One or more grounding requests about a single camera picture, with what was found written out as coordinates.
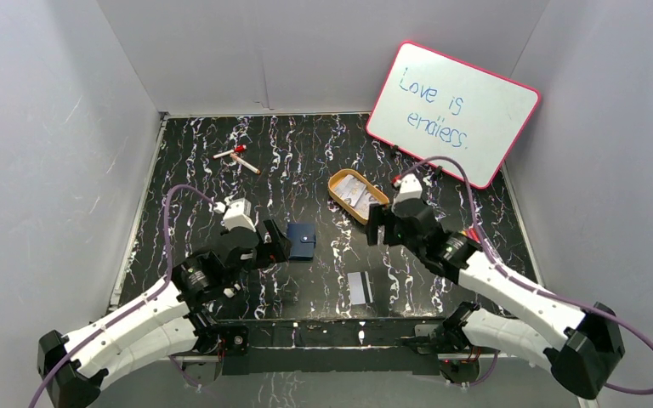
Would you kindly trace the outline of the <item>blue leather card holder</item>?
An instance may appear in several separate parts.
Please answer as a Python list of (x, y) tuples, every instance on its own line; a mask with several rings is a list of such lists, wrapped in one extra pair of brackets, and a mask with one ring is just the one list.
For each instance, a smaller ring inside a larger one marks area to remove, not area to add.
[(315, 256), (315, 225), (307, 223), (289, 223), (287, 239), (291, 242), (288, 259), (290, 261), (311, 261)]

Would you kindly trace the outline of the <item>silver credit card stack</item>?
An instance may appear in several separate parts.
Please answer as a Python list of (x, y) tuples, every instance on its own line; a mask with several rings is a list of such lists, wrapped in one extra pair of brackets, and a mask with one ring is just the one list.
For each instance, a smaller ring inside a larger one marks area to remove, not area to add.
[(345, 175), (334, 187), (338, 198), (347, 204), (348, 208), (356, 211), (364, 219), (368, 218), (371, 204), (378, 204), (377, 197), (367, 188), (365, 182), (360, 181), (355, 175)]

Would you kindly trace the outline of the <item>white magnetic stripe card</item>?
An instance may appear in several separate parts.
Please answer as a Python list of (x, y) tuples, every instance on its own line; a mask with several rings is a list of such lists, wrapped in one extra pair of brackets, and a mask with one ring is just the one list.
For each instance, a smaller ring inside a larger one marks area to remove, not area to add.
[(368, 305), (373, 303), (372, 285), (367, 271), (348, 273), (347, 279), (351, 304)]

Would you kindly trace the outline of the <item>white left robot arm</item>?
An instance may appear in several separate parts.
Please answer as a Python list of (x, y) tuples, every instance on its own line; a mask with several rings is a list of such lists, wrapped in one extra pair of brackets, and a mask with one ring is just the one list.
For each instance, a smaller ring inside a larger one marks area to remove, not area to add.
[(252, 271), (288, 260), (292, 243), (270, 219), (235, 227), (175, 265), (146, 292), (85, 327), (38, 341), (37, 371), (55, 407), (88, 407), (118, 379), (174, 354), (224, 349), (233, 330), (208, 311)]

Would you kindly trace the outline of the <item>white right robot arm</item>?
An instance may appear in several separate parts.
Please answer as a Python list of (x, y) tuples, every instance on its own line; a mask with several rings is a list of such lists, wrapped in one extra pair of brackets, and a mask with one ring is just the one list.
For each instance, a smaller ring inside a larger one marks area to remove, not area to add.
[(404, 246), (434, 275), (489, 298), (508, 318), (463, 302), (428, 333), (403, 339), (424, 353), (465, 352), (471, 347), (518, 356), (548, 371), (574, 395), (593, 400), (625, 350), (612, 310), (596, 303), (586, 311), (538, 294), (516, 275), (503, 275), (478, 241), (449, 230), (421, 199), (373, 204), (366, 224), (369, 245)]

